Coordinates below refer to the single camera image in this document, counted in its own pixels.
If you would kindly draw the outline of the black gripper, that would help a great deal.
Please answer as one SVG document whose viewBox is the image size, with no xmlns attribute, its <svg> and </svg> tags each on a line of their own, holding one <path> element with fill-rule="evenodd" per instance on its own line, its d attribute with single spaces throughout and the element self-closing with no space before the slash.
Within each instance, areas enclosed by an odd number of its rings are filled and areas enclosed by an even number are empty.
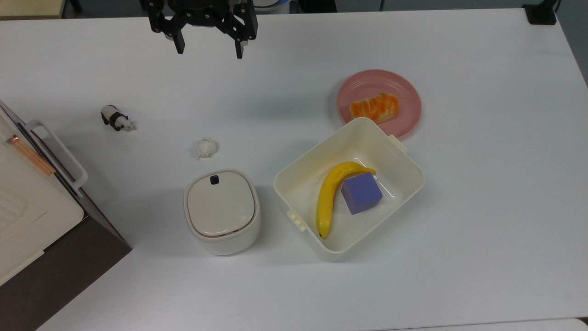
<svg viewBox="0 0 588 331">
<path fill-rule="evenodd" d="M 171 19 L 163 14 L 166 6 L 174 12 Z M 219 23 L 223 32 L 234 40 L 238 59 L 243 58 L 244 47 L 258 33 L 252 0 L 148 0 L 147 16 L 151 30 L 172 40 L 178 54 L 185 50 L 182 28 L 187 24 L 216 27 Z"/>
</svg>

